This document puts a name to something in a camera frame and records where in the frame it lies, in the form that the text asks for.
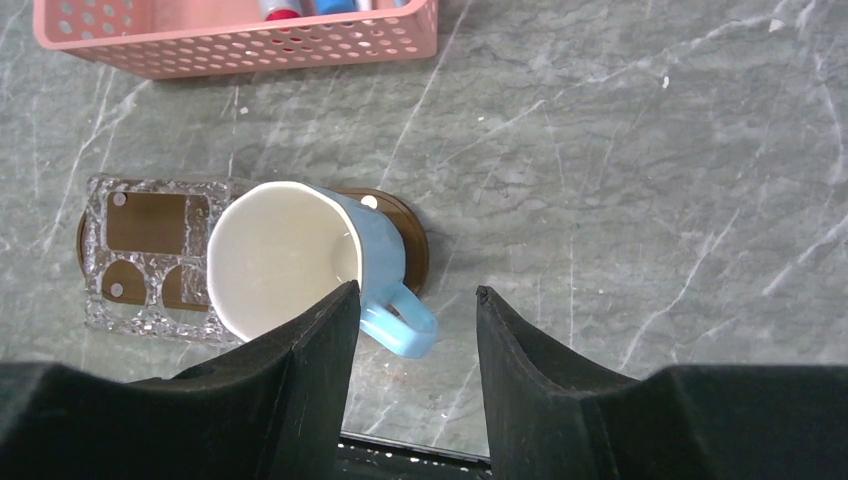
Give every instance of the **cup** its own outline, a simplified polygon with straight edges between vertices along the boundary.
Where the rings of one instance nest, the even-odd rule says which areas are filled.
[[[259,185],[224,211],[206,255],[212,306],[244,341],[351,280],[361,292],[360,328],[386,348],[421,358],[436,339],[436,319],[403,284],[406,252],[397,229],[343,195],[298,182]]]

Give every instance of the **mug handle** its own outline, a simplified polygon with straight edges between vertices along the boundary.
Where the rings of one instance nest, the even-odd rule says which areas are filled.
[[[436,341],[436,317],[400,283],[389,287],[385,305],[394,307],[402,318],[390,313],[383,304],[369,300],[363,305],[359,321],[362,331],[401,357],[423,357]]]

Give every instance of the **red cap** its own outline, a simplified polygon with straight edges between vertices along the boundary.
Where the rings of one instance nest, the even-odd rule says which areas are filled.
[[[274,10],[268,15],[267,18],[265,18],[265,21],[273,22],[274,20],[288,20],[289,18],[300,18],[300,14],[295,12],[294,10]]]

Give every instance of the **marble surface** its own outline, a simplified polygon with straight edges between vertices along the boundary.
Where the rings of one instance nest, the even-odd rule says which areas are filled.
[[[0,358],[119,380],[217,349],[87,331],[98,171],[379,187],[432,241],[420,361],[359,341],[344,428],[487,453],[478,284],[581,354],[848,361],[848,3],[443,0],[427,61],[153,83],[0,0]]]

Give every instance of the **mug rim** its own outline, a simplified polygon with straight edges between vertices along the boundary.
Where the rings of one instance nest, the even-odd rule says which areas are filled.
[[[249,190],[247,193],[245,193],[244,195],[242,195],[241,197],[236,199],[233,203],[231,203],[227,208],[224,209],[223,213],[221,213],[221,218],[218,219],[218,222],[215,224],[215,227],[212,229],[212,233],[209,235],[209,241],[207,242],[207,245],[206,245],[206,291],[209,294],[209,303],[215,309],[215,313],[218,315],[218,319],[221,321],[221,323],[224,325],[224,327],[227,330],[229,330],[230,332],[232,332],[233,334],[235,334],[240,339],[244,340],[245,342],[249,342],[249,341],[253,340],[253,338],[256,338],[256,337],[251,337],[250,335],[244,334],[244,332],[240,328],[238,328],[238,327],[236,327],[235,325],[232,324],[232,322],[230,321],[229,318],[227,318],[227,315],[222,311],[222,309],[218,308],[218,306],[221,304],[220,297],[218,297],[217,294],[215,293],[215,289],[213,287],[214,282],[212,282],[212,276],[211,276],[212,265],[214,264],[214,261],[213,261],[214,256],[212,255],[212,245],[213,245],[213,243],[215,243],[215,236],[216,236],[216,232],[218,232],[218,226],[221,225],[222,222],[227,220],[228,217],[231,217],[234,214],[233,213],[235,211],[233,209],[234,206],[236,206],[240,201],[246,200],[246,199],[250,198],[251,196],[258,195],[265,190],[272,190],[272,189],[279,189],[279,188],[285,188],[285,189],[289,189],[289,190],[298,190],[298,191],[301,191],[301,192],[304,192],[304,193],[308,193],[309,195],[317,198],[318,200],[321,200],[325,204],[332,207],[333,210],[341,217],[342,221],[344,221],[345,226],[348,229],[348,232],[350,232],[351,237],[353,237],[353,242],[354,242],[354,245],[356,246],[356,281],[359,282],[360,292],[362,291],[362,264],[363,264],[362,240],[359,236],[359,232],[356,230],[356,226],[354,225],[353,220],[350,218],[350,215],[347,213],[347,210],[345,210],[344,206],[342,206],[342,204],[333,200],[329,196],[325,195],[324,193],[320,192],[318,189],[312,187],[311,185],[301,183],[301,182],[294,182],[294,181],[285,180],[285,181],[265,182],[265,183],[262,183],[260,185],[257,185],[256,187]]]

